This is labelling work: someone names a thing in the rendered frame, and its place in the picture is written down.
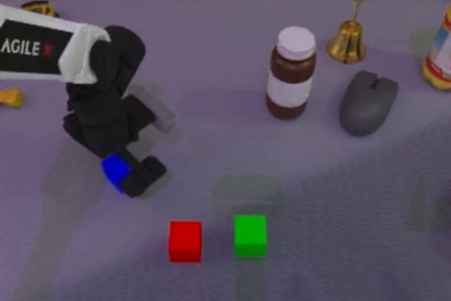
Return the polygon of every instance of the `white jar lid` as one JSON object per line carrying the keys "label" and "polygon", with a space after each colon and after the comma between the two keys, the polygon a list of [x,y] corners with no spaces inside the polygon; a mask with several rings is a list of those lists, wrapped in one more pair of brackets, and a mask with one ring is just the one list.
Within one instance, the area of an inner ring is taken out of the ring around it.
{"label": "white jar lid", "polygon": [[288,60],[301,61],[315,53],[316,39],[313,33],[304,27],[290,26],[280,31],[276,49]]}

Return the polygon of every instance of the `brown jar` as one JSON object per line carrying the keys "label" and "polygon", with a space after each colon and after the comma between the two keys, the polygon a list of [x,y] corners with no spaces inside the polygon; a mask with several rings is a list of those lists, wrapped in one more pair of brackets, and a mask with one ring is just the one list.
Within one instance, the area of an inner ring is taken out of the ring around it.
{"label": "brown jar", "polygon": [[266,106],[273,116],[291,120],[304,113],[316,64],[315,36],[303,27],[287,27],[271,54]]}

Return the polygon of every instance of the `robotic arm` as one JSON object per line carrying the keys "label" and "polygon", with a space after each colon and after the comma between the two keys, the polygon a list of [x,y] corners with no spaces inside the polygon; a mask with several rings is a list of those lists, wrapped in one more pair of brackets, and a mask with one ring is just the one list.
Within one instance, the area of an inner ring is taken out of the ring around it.
{"label": "robotic arm", "polygon": [[[151,105],[123,98],[144,58],[142,40],[119,26],[100,28],[0,5],[0,79],[57,80],[66,84],[68,115],[64,130],[101,159],[120,155],[130,175],[118,188],[137,196],[166,172],[156,158],[142,163],[126,146],[141,129],[157,122]],[[171,125],[173,116],[163,109]]]}

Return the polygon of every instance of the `yellow object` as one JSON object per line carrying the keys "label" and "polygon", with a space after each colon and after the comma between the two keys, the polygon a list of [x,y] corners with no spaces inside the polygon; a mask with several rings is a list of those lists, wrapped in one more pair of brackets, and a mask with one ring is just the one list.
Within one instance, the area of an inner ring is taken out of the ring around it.
{"label": "yellow object", "polygon": [[423,76],[439,90],[451,90],[451,5],[445,12],[428,55],[423,60]]}
{"label": "yellow object", "polygon": [[21,107],[23,104],[23,93],[17,88],[0,90],[0,104],[15,108]]}
{"label": "yellow object", "polygon": [[43,14],[49,17],[59,18],[59,14],[55,11],[55,8],[47,0],[29,1],[23,4],[21,8],[26,11]]}
{"label": "yellow object", "polygon": [[358,63],[366,55],[362,42],[363,27],[357,21],[361,4],[367,0],[353,0],[355,2],[351,20],[340,25],[338,33],[327,43],[328,55],[338,63]]}

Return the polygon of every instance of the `red cube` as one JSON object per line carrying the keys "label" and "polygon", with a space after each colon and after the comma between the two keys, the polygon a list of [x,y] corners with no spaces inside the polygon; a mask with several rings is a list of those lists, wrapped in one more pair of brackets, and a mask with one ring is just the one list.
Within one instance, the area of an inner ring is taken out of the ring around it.
{"label": "red cube", "polygon": [[199,221],[171,221],[168,251],[171,262],[201,262],[202,223]]}

